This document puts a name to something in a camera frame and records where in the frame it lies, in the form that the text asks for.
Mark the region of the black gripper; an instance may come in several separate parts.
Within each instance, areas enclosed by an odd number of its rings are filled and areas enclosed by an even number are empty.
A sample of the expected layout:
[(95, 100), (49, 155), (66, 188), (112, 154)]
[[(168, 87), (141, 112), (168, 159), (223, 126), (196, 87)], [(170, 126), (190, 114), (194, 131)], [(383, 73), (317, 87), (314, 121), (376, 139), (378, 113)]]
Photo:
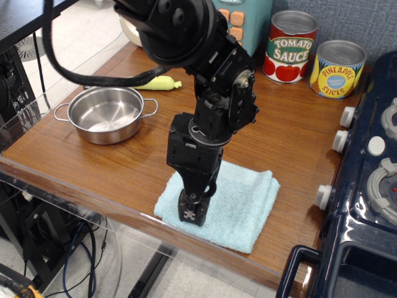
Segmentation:
[(193, 115), (177, 114), (171, 123), (167, 145), (167, 164), (181, 176), (184, 189), (178, 199), (181, 222), (202, 226), (223, 156), (222, 147), (199, 143), (190, 134)]

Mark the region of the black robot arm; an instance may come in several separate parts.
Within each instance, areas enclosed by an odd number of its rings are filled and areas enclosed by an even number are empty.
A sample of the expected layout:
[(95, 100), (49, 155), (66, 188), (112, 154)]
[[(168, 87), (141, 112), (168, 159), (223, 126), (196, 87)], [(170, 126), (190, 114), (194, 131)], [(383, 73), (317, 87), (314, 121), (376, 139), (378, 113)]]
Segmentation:
[(179, 219), (201, 226), (216, 192), (223, 147), (259, 111), (253, 60), (211, 1), (117, 1), (115, 10), (136, 27), (154, 62), (194, 77), (195, 111), (174, 117), (167, 163), (183, 182)]

